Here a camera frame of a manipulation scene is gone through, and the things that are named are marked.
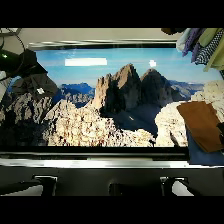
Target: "green fabric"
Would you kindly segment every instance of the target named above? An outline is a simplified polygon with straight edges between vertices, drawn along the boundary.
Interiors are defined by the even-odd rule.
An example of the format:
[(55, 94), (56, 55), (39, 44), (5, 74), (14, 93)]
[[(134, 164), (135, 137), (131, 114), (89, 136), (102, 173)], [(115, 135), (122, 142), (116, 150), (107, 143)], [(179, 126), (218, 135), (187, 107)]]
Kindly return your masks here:
[(204, 71), (207, 72), (209, 68), (224, 70), (224, 35), (222, 36), (219, 45), (210, 58), (208, 64), (204, 68)]
[(206, 47), (215, 35), (222, 29), (223, 28), (207, 28), (198, 40), (200, 45), (202, 47)]

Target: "sky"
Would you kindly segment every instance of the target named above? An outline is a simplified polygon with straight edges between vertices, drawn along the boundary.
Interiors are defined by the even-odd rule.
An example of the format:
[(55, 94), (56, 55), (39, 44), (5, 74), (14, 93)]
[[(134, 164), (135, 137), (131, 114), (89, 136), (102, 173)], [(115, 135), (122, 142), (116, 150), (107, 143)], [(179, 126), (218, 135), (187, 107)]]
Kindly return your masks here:
[[(154, 68), (168, 80), (190, 83), (222, 80), (219, 71), (210, 69), (203, 72), (204, 65), (191, 63), (191, 52), (182, 57), (176, 48), (41, 50), (36, 51), (36, 54), (38, 62), (58, 86), (85, 82), (95, 87), (98, 78), (108, 73), (113, 75), (129, 63), (134, 65), (141, 77), (150, 68), (150, 60), (156, 62)], [(65, 66), (65, 59), (70, 58), (106, 58), (107, 65)]]

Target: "cable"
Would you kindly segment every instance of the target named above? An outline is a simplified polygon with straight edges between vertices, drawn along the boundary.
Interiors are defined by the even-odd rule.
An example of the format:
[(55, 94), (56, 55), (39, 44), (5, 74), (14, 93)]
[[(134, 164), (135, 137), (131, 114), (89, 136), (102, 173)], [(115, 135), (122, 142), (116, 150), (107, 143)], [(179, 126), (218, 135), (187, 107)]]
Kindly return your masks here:
[(0, 46), (0, 50), (4, 47), (4, 44), (5, 44), (5, 38), (4, 38), (4, 36), (2, 36), (2, 44)]
[[(24, 63), (24, 52), (25, 52), (26, 49), (25, 49), (25, 46), (24, 46), (22, 40), (19, 38), (19, 36), (15, 32), (13, 32), (11, 29), (9, 29), (9, 28), (6, 28), (6, 29), (9, 30), (11, 33), (13, 33), (14, 36), (16, 36), (16, 38), (19, 40), (19, 42), (21, 43), (21, 45), (23, 47), (23, 58), (22, 58), (22, 62), (20, 63), (19, 67), (14, 72), (12, 72), (12, 75), (11, 76), (13, 76), (13, 75), (15, 75), (20, 70), (20, 68), (22, 67), (22, 65)], [(5, 79), (7, 79), (7, 78), (10, 78), (10, 77), (5, 77), (3, 79), (0, 79), (0, 82), (3, 81), (3, 80), (5, 80)]]

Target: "television screen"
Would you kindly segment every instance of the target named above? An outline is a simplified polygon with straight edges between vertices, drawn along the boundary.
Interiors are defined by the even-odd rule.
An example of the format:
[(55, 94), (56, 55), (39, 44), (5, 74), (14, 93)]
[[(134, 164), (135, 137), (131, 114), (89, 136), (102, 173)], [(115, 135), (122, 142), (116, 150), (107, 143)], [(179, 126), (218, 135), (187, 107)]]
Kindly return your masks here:
[(16, 97), (0, 106), (0, 143), (16, 146), (186, 147), (176, 107), (205, 100), (220, 72), (191, 63), (175, 48), (36, 51), (58, 86), (40, 101)]

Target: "screen bezel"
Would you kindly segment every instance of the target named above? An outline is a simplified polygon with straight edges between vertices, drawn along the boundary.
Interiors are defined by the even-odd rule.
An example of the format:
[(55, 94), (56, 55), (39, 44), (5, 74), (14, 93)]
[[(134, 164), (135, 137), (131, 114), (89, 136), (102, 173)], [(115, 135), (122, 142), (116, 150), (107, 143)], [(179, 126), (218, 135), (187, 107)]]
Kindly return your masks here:
[[(105, 49), (105, 48), (176, 48), (176, 40), (85, 40), (85, 41), (61, 41), (30, 43), (28, 49), (41, 50), (66, 50), (66, 49)], [(85, 156), (113, 156), (113, 157), (150, 157), (155, 160), (188, 160), (187, 147), (11, 147), (1, 150), (1, 155), (15, 154), (16, 158), (24, 156), (59, 156), (83, 158)]]

